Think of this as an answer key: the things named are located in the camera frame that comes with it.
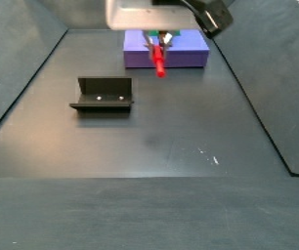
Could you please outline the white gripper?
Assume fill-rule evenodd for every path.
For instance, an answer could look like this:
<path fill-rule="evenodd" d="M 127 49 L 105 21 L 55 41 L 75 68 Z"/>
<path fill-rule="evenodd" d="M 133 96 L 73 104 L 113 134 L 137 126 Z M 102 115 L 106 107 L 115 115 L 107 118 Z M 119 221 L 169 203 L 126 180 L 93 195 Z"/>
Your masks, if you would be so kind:
<path fill-rule="evenodd" d="M 158 30 L 161 54 L 171 46 L 173 35 L 165 30 L 198 29 L 193 13 L 182 6 L 154 6 L 150 0 L 105 0 L 105 21 L 113 30 L 139 29 L 153 57 L 153 40 L 147 30 Z"/>

